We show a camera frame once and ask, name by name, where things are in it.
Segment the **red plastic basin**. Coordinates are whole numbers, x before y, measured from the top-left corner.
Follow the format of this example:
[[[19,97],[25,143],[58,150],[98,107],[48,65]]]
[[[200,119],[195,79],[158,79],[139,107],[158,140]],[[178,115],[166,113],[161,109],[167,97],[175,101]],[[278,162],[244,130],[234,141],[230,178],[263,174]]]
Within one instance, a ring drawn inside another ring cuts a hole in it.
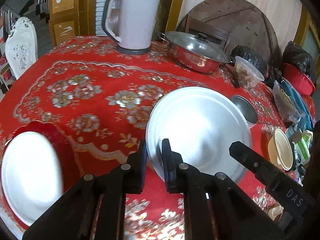
[[[301,95],[311,95],[316,90],[315,85],[307,75],[288,63],[283,64],[283,77],[287,79]]]

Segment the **steel pan with glass lid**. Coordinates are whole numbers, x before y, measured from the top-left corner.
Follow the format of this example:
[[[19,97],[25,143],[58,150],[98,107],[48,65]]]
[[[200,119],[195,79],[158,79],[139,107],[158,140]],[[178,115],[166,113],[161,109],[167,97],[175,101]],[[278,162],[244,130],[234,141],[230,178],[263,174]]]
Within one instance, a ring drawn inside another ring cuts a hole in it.
[[[168,31],[157,36],[167,43],[168,54],[173,60],[199,73],[211,74],[231,62],[228,54],[208,41],[203,33]]]

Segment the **large white plate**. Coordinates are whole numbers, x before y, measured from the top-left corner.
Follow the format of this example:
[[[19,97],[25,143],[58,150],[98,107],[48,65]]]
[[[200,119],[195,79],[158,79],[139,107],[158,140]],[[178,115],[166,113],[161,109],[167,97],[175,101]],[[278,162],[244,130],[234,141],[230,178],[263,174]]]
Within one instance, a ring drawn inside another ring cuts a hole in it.
[[[238,107],[224,95],[202,87],[179,88],[165,95],[153,108],[146,127],[146,146],[153,168],[164,177],[162,141],[200,172],[223,172],[239,183],[246,168],[229,155],[240,141],[252,146],[249,126]]]

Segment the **clear plastic food container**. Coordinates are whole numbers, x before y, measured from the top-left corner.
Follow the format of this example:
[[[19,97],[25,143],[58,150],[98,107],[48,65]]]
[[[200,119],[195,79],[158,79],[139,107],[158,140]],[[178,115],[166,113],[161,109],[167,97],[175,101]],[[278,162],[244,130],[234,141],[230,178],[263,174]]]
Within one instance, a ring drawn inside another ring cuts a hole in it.
[[[263,74],[253,64],[239,56],[235,57],[233,72],[239,85],[245,89],[251,89],[265,80]]]

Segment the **red ribbed plate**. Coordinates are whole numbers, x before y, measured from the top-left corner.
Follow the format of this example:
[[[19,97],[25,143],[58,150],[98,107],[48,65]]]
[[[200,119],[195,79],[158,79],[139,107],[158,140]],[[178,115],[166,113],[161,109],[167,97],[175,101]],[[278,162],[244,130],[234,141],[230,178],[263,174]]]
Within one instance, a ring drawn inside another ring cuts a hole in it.
[[[44,135],[52,144],[60,161],[63,179],[63,193],[65,193],[81,178],[83,172],[78,168],[74,150],[71,143],[66,138],[64,131],[59,126],[51,122],[33,120],[27,125],[17,128],[13,132],[12,139],[19,134],[28,131]]]

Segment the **red floral tablecloth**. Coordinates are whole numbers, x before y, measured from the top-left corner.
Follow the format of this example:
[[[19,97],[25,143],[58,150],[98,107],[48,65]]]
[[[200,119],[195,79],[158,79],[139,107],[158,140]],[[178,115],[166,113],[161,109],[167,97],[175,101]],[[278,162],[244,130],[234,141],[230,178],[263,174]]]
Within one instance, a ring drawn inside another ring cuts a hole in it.
[[[150,113],[172,90],[200,86],[230,98],[245,97],[257,110],[253,148],[266,156],[276,128],[284,129],[271,90],[263,83],[235,88],[231,68],[210,75],[180,67],[154,42],[145,55],[124,55],[107,37],[75,37],[43,55],[1,101],[1,145],[35,121],[59,130],[72,146],[67,162],[77,177],[106,174],[126,161],[145,136]]]

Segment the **dark wooden chair back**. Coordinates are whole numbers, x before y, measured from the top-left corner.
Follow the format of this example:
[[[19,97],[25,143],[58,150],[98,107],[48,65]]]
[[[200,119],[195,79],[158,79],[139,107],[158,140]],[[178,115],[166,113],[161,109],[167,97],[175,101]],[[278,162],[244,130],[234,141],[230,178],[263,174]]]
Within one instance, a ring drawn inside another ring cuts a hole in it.
[[[191,34],[202,33],[206,35],[208,41],[218,45],[225,52],[231,40],[231,32],[204,23],[192,18],[190,15],[187,15],[185,18],[184,31]]]

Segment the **white ornate chair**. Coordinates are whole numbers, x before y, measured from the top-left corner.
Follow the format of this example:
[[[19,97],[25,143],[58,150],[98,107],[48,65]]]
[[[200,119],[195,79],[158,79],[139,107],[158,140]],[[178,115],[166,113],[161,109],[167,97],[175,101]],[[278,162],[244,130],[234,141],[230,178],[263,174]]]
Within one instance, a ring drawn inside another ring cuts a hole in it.
[[[29,18],[20,17],[13,25],[5,43],[5,57],[16,80],[37,61],[37,35]]]

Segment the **clear bag with contents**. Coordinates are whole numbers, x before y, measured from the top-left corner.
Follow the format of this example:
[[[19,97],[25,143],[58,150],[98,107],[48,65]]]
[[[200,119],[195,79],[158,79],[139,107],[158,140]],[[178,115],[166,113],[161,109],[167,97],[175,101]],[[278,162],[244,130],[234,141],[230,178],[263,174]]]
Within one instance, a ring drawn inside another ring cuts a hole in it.
[[[295,102],[286,94],[285,90],[281,88],[278,81],[274,82],[272,93],[282,120],[295,124],[299,123],[305,114],[298,109]]]

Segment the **pink cup with steel interior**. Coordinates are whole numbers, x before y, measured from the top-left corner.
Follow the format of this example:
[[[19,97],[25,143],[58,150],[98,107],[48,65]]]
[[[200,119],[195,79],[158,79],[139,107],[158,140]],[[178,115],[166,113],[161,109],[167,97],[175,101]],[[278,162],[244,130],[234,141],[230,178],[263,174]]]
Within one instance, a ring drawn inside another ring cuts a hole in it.
[[[234,95],[231,98],[232,103],[238,107],[245,117],[249,129],[252,129],[258,123],[258,114],[253,105],[243,96]]]

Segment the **wooden cabinet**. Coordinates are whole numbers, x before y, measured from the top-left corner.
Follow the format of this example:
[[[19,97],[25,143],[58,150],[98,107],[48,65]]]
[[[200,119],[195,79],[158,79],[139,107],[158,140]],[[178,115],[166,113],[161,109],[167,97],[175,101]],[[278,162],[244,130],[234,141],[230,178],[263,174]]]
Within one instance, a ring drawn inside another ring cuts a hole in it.
[[[53,46],[76,36],[95,35],[96,0],[49,0]]]

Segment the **small white plate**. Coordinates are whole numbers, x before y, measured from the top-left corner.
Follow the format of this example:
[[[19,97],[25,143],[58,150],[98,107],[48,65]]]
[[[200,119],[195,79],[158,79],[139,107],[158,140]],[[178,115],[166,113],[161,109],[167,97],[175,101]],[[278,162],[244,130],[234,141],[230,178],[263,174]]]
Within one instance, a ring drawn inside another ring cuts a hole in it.
[[[10,208],[27,226],[63,194],[57,153],[44,135],[33,131],[23,132],[7,144],[1,181]]]

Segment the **round wooden table top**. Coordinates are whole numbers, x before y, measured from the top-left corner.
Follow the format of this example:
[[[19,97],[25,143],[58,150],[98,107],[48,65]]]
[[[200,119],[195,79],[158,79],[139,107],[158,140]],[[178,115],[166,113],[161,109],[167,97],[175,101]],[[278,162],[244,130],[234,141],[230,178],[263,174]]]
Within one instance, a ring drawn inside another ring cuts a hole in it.
[[[236,46],[246,46],[269,65],[281,61],[282,52],[274,27],[260,9],[246,0],[205,0],[188,15],[230,33],[228,54]]]

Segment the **cream plastic bowl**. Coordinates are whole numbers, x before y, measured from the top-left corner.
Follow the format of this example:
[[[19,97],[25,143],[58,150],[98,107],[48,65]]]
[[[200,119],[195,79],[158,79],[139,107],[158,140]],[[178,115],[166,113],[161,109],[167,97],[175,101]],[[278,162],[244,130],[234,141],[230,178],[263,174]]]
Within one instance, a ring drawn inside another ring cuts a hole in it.
[[[277,168],[289,171],[293,165],[293,153],[291,144],[285,133],[276,128],[272,138],[268,142],[268,155],[270,162]]]

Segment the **black plastic bag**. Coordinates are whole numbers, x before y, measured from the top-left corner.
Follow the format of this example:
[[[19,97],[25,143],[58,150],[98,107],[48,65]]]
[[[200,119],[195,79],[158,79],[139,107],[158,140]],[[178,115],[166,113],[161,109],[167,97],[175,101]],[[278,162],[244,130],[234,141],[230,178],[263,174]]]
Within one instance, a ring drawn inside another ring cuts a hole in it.
[[[231,52],[231,57],[236,56],[242,57],[257,68],[265,78],[264,84],[273,88],[276,80],[274,70],[256,51],[247,46],[236,46]]]
[[[282,62],[290,64],[300,70],[301,73],[310,77],[312,82],[316,81],[316,66],[312,56],[301,46],[289,41],[282,55]]]

